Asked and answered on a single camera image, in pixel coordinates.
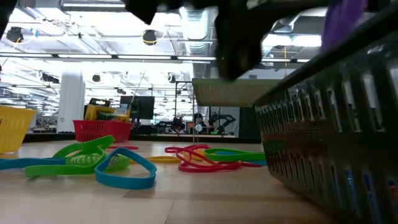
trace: yellow bin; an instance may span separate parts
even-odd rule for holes
[[[18,151],[33,115],[34,110],[0,106],[0,154]]]

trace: red basket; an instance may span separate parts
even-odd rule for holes
[[[117,121],[81,121],[74,120],[76,140],[86,142],[112,135],[115,142],[129,140],[131,123]]]

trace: purple object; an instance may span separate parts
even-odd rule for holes
[[[355,30],[365,7],[366,0],[342,0],[329,6],[322,35],[322,52],[340,44]]]

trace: floor plank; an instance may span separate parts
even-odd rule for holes
[[[23,144],[13,154],[0,157],[51,157],[74,141]],[[189,143],[134,141],[119,146],[139,146],[147,156],[168,155],[167,146]],[[261,152],[260,144],[216,144]],[[0,170],[0,220],[4,223],[331,223],[315,206],[271,177],[266,167],[192,174],[176,164],[156,164],[155,186],[124,190],[101,185],[94,175],[25,179],[20,169]],[[116,172],[145,176],[139,165]]]

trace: tan panel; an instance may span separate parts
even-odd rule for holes
[[[227,82],[215,78],[192,79],[198,106],[252,107],[258,98],[279,80],[236,80]]]

